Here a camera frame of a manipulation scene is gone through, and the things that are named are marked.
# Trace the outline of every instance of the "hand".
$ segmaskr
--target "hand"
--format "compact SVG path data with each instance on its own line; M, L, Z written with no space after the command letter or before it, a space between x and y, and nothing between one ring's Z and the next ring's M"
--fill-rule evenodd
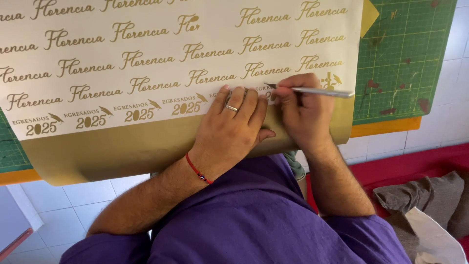
M274 131L261 129L267 112L265 95L258 96L255 89L249 89L244 98L245 89L236 88L228 102L239 109L236 113L225 107L229 92L228 85L220 89L189 151L195 167L209 180L233 168L266 138L275 137Z
M291 87L321 88L321 83L314 73L299 74L280 81L274 92L277 95L275 103L282 106L283 123L290 137L301 149L320 153L332 142L329 126L334 98L312 93L297 94Z

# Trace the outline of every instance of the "man's right hand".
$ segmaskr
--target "man's right hand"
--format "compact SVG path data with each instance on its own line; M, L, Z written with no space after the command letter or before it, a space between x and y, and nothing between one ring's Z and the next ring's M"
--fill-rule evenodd
M320 154L332 143L329 126L334 111L334 98L303 93L292 87L321 88L314 73L294 75L280 81L274 92L276 104L282 106L283 123L290 137L303 150Z

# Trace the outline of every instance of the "purple shirt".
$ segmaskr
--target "purple shirt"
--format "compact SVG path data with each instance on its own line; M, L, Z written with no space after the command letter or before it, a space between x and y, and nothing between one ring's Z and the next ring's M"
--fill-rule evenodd
M99 234L61 264L410 264L377 216L320 218L282 155L247 159L182 201L147 234Z

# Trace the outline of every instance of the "green cutting mat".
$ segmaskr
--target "green cutting mat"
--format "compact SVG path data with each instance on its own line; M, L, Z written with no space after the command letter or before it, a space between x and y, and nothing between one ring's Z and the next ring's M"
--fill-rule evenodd
M381 15L360 41L354 124L426 115L456 0L371 1ZM32 169L1 109L0 117L0 172Z

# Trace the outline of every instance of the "orange table edge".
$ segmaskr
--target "orange table edge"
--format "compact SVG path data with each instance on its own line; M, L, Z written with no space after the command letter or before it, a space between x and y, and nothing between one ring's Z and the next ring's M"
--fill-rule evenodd
M351 138L372 136L393 132L417 130L422 117L413 117L372 124L360 124L352 127ZM0 186L42 180L36 170L5 172L0 174Z

